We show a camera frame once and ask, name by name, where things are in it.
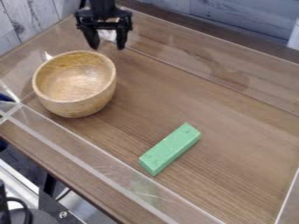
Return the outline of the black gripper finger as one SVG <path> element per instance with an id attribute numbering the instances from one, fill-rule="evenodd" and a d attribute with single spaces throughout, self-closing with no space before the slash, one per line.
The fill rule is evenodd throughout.
<path id="1" fill-rule="evenodd" d="M 127 43 L 127 29 L 119 28 L 116 30 L 116 48 L 123 50 L 125 48 Z"/>
<path id="2" fill-rule="evenodd" d="M 92 49 L 99 49 L 100 39 L 99 39 L 99 33 L 96 30 L 89 28 L 81 29 L 83 35 L 85 37 L 85 40 L 88 41 L 88 45 Z"/>

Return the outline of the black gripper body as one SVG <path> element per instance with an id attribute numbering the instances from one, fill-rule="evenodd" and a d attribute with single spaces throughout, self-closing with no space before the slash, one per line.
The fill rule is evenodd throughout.
<path id="1" fill-rule="evenodd" d="M 116 0 L 80 0 L 75 18 L 79 29 L 133 30 L 132 12 L 117 8 Z"/>

